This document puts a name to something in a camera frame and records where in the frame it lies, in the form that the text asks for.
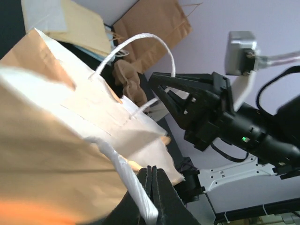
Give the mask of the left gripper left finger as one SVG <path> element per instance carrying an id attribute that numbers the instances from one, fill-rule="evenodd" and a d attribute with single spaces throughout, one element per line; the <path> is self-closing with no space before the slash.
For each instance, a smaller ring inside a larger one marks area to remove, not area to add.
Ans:
<path id="1" fill-rule="evenodd" d="M 152 201 L 150 166 L 142 168 L 137 178 L 133 179 L 137 185 L 129 188 L 121 202 L 103 221 L 104 225 L 151 225 Z"/>

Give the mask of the orange paper bag white handles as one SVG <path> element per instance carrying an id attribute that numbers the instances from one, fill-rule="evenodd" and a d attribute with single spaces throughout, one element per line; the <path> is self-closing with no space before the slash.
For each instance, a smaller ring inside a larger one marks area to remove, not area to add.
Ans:
<path id="1" fill-rule="evenodd" d="M 183 181 L 166 131 L 37 29 L 0 61 L 0 222 L 78 225 L 107 216 L 146 166 Z"/>

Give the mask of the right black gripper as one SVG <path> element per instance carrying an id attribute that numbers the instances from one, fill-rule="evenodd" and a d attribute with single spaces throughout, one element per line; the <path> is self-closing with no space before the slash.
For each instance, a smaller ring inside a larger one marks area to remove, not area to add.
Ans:
<path id="1" fill-rule="evenodd" d="M 200 151 L 233 120 L 232 89 L 223 75 L 153 73 L 149 84 L 179 127 L 186 129 L 184 139 Z M 171 94 L 171 88 L 187 92 L 189 97 L 184 100 Z"/>

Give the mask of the brown pulp cup carrier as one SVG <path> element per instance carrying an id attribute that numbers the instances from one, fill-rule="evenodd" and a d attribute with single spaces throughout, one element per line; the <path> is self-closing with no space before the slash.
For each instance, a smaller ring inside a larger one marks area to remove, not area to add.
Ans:
<path id="1" fill-rule="evenodd" d="M 147 103 L 147 97 L 140 86 L 140 77 L 132 64 L 125 60 L 118 60 L 114 64 L 112 75 L 117 86 L 123 87 L 123 94 L 138 107 Z"/>

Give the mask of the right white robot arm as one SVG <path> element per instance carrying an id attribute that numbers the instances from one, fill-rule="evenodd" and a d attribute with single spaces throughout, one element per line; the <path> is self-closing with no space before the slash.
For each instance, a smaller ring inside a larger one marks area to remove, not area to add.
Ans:
<path id="1" fill-rule="evenodd" d="M 176 123 L 184 139 L 204 151 L 220 138 L 229 145 L 258 158 L 261 165 L 273 165 L 281 179 L 300 174 L 300 99 L 295 97 L 275 115 L 261 105 L 243 103 L 233 107 L 233 85 L 216 72 L 177 74 L 155 72 L 151 89 Z"/>

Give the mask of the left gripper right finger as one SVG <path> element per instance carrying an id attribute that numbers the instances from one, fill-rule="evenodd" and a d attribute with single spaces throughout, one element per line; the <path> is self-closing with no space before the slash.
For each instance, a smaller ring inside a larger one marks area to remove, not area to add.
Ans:
<path id="1" fill-rule="evenodd" d="M 165 171 L 152 167 L 151 199 L 158 210 L 157 225 L 199 225 L 184 206 Z"/>

